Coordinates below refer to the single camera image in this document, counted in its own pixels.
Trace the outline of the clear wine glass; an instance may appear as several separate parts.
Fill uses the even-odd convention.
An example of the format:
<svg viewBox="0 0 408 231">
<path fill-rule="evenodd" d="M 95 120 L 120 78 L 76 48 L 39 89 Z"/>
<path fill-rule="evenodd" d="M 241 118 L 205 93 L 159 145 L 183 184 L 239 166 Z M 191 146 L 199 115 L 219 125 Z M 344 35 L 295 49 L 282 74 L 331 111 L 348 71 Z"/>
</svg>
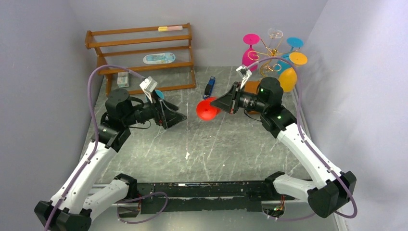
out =
<svg viewBox="0 0 408 231">
<path fill-rule="evenodd" d="M 283 40 L 283 32 L 279 29 L 270 28 L 268 30 L 268 36 L 270 38 L 268 48 L 270 50 L 278 49 Z"/>
</svg>

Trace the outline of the blue white oval package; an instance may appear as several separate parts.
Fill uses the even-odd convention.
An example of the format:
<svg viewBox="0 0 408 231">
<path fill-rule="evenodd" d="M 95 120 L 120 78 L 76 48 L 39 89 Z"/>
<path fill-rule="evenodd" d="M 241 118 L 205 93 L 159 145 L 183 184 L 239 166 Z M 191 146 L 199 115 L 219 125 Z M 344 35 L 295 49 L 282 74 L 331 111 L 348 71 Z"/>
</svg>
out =
<svg viewBox="0 0 408 231">
<path fill-rule="evenodd" d="M 174 62 L 176 56 L 171 52 L 148 54 L 144 56 L 143 62 L 145 64 L 170 64 Z"/>
</svg>

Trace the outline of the red plastic wine glass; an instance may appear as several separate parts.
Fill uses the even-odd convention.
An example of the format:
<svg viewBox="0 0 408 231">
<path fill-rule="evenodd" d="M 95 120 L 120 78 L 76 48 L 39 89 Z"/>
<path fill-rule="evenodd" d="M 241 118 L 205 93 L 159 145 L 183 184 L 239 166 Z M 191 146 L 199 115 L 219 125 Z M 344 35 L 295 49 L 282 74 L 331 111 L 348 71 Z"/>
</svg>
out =
<svg viewBox="0 0 408 231">
<path fill-rule="evenodd" d="M 210 121 L 214 119 L 221 110 L 211 105 L 211 102 L 216 100 L 217 97 L 210 97 L 200 101 L 196 106 L 196 114 L 203 121 Z"/>
</svg>

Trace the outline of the blue stapler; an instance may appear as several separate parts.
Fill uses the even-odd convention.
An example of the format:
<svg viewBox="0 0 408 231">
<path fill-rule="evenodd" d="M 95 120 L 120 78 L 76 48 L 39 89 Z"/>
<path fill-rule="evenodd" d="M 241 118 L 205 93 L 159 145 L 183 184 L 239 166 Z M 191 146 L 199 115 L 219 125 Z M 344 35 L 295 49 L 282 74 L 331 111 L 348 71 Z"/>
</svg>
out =
<svg viewBox="0 0 408 231">
<path fill-rule="evenodd" d="M 206 87 L 205 87 L 205 89 L 204 89 L 204 94 L 203 94 L 203 99 L 204 100 L 211 97 L 215 82 L 216 82 L 216 78 L 214 76 L 211 76 L 208 83 L 207 83 L 207 85 L 206 85 Z"/>
</svg>

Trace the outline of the yellow plastic wine glass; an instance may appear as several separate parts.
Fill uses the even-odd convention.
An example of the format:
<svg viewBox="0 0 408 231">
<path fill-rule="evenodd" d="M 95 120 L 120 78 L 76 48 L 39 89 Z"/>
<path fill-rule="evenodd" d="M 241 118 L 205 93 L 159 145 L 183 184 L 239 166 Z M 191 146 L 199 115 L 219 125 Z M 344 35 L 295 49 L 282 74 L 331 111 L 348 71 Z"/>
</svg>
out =
<svg viewBox="0 0 408 231">
<path fill-rule="evenodd" d="M 300 52 L 291 53 L 289 59 L 290 60 L 288 62 L 295 67 L 300 67 L 308 62 L 308 58 Z M 290 67 L 280 74 L 278 81 L 280 82 L 280 86 L 284 92 L 290 92 L 294 89 L 297 83 L 297 74 L 295 70 Z"/>
</svg>

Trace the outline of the small teal white box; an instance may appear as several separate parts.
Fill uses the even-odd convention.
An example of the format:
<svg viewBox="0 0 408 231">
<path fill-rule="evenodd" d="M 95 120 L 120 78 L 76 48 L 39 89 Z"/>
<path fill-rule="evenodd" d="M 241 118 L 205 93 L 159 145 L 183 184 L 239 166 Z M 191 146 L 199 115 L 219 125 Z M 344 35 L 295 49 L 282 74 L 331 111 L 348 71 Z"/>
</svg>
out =
<svg viewBox="0 0 408 231">
<path fill-rule="evenodd" d="M 117 86 L 119 88 L 127 88 L 129 83 L 129 72 L 120 72 L 117 74 Z"/>
</svg>

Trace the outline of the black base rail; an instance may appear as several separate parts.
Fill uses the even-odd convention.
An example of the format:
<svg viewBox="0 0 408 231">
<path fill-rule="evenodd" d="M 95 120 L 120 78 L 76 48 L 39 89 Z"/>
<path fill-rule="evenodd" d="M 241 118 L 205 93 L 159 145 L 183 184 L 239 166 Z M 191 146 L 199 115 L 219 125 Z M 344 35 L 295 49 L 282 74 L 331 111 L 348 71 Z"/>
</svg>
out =
<svg viewBox="0 0 408 231">
<path fill-rule="evenodd" d="M 281 199 L 293 200 L 293 197 L 278 194 L 270 182 L 251 180 L 137 183 L 119 202 L 127 212 L 140 207 L 141 214 L 150 215 L 227 210 L 261 212 L 263 203 L 279 202 Z"/>
</svg>

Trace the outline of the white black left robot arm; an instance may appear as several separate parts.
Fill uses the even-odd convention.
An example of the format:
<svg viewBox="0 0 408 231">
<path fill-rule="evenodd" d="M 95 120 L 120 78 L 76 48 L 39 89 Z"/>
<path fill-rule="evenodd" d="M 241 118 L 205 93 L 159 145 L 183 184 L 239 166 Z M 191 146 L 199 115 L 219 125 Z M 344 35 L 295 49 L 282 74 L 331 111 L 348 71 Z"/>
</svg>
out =
<svg viewBox="0 0 408 231">
<path fill-rule="evenodd" d="M 187 118 L 176 105 L 156 93 L 153 102 L 144 102 L 130 96 L 125 89 L 112 91 L 105 108 L 101 123 L 74 172 L 50 200 L 40 201 L 35 207 L 35 214 L 45 230 L 87 231 L 111 204 L 134 201 L 140 195 L 138 182 L 126 174 L 117 175 L 93 195 L 89 192 L 137 124 L 154 120 L 158 126 L 168 129 Z"/>
</svg>

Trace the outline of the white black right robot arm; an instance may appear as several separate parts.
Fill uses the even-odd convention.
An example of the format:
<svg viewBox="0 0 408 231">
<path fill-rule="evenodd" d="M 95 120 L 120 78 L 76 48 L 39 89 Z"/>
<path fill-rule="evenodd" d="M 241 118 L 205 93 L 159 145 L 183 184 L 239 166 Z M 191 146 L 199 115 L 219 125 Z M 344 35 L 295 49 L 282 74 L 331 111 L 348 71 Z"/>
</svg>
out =
<svg viewBox="0 0 408 231">
<path fill-rule="evenodd" d="M 306 135 L 295 116 L 282 105 L 283 89 L 273 77 L 262 79 L 256 93 L 246 92 L 243 83 L 234 82 L 230 90 L 212 100 L 210 105 L 229 114 L 240 108 L 260 114 L 263 128 L 283 143 L 299 160 L 311 177 L 310 181 L 290 177 L 285 173 L 272 175 L 264 192 L 275 200 L 287 195 L 307 202 L 314 214 L 327 218 L 338 213 L 345 204 L 357 205 L 353 192 L 357 178 L 331 162 Z"/>
</svg>

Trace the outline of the teal plastic wine glass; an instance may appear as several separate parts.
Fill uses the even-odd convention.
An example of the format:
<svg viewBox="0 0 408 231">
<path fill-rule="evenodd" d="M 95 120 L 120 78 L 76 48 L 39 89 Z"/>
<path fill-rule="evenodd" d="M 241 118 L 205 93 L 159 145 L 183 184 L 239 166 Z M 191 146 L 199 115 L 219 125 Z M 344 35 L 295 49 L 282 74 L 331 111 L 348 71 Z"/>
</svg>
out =
<svg viewBox="0 0 408 231">
<path fill-rule="evenodd" d="M 164 96 L 164 94 L 163 94 L 162 91 L 160 91 L 160 90 L 155 90 L 155 92 L 156 92 L 156 94 L 157 94 L 158 97 L 160 97 L 160 98 L 163 99 L 163 100 L 165 99 L 165 96 Z M 146 98 L 146 101 L 147 101 L 147 102 L 151 102 L 147 96 L 146 96 L 145 98 Z"/>
</svg>

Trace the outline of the yellow pink eraser bar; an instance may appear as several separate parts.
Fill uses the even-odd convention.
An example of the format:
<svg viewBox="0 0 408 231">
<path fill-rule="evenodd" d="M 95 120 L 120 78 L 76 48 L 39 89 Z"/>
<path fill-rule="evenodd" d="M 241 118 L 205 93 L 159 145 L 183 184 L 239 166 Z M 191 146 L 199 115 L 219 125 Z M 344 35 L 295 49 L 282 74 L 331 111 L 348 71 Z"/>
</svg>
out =
<svg viewBox="0 0 408 231">
<path fill-rule="evenodd" d="M 179 26 L 160 26 L 160 27 L 158 27 L 159 32 L 179 31 L 179 30 L 182 30 L 182 29 L 183 29 L 182 25 L 179 25 Z"/>
</svg>

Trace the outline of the blue hanging wine glass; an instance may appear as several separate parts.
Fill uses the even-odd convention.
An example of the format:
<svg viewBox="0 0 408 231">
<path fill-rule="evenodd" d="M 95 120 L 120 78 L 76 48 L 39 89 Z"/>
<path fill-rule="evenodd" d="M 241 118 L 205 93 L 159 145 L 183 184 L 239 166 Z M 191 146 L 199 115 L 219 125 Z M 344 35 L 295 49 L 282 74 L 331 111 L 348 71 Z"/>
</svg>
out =
<svg viewBox="0 0 408 231">
<path fill-rule="evenodd" d="M 291 47 L 291 49 L 289 50 L 289 52 L 283 54 L 281 57 L 289 61 L 290 54 L 302 48 L 304 45 L 304 42 L 302 39 L 298 37 L 289 37 L 286 39 L 286 42 Z M 286 69 L 290 67 L 291 66 L 287 64 L 286 62 L 283 62 L 282 60 L 278 60 L 277 65 L 274 67 L 274 70 L 276 70 L 277 73 L 280 75 L 283 71 L 285 71 Z"/>
</svg>

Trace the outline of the wooden shelf rack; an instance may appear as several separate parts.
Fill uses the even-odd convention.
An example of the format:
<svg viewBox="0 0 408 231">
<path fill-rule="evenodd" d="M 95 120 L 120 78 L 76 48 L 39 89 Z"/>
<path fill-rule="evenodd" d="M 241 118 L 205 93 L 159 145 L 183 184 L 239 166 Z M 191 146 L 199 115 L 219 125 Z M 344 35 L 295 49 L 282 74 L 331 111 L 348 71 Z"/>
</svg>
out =
<svg viewBox="0 0 408 231">
<path fill-rule="evenodd" d="M 117 86 L 123 66 L 144 76 L 161 74 L 161 91 L 194 89 L 197 86 L 190 23 L 102 31 L 87 31 L 85 47 L 96 53 L 99 72 L 105 78 L 105 94 Z"/>
</svg>

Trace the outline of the pink plastic wine glass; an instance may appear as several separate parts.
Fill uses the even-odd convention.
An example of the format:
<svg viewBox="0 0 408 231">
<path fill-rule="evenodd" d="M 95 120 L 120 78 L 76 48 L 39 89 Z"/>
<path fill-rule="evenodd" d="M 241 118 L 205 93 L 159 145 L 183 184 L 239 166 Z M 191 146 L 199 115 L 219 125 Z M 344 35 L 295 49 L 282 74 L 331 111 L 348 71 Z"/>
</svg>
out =
<svg viewBox="0 0 408 231">
<path fill-rule="evenodd" d="M 249 46 L 248 49 L 242 55 L 242 65 L 248 67 L 255 61 L 257 61 L 259 58 L 256 51 L 253 49 L 253 45 L 256 45 L 260 41 L 260 37 L 259 35 L 252 33 L 246 34 L 242 40 L 245 44 Z"/>
</svg>

